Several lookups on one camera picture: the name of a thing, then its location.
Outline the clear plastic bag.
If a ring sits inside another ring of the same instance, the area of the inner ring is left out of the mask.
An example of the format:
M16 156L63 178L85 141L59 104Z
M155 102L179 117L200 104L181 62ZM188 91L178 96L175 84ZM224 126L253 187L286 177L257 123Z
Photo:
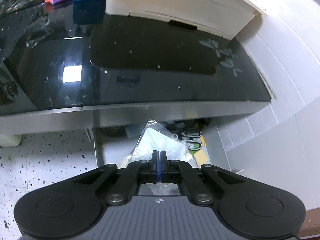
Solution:
M126 168L129 163L139 160L151 160L153 151L165 151L167 160L180 160L193 164L193 157L189 153L186 143L177 133L172 133L160 122L150 120L143 128L133 152L121 159L119 168ZM177 184L173 183L145 183L138 191L143 196L179 196Z

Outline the black glossy drawer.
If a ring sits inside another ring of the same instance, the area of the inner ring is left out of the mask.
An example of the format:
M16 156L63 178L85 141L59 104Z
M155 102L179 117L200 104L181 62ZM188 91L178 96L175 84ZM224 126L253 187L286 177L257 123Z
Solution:
M192 167L189 140L180 140L155 120L144 127L133 151L119 165L106 164L106 200L127 203L133 196L186 196L193 202L213 201L213 180L204 168Z

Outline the steel edged black countertop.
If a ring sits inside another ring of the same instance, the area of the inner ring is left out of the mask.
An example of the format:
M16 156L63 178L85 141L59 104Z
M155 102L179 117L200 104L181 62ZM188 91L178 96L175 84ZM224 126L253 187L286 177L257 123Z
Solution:
M256 113L271 95L237 40L101 2L1 14L1 133Z

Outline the beige plastic storage box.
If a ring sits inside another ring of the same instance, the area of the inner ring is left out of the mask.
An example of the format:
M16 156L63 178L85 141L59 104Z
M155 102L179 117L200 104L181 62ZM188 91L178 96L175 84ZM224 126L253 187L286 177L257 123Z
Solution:
M255 16L264 14L256 0L106 0L109 15L176 21L232 40Z

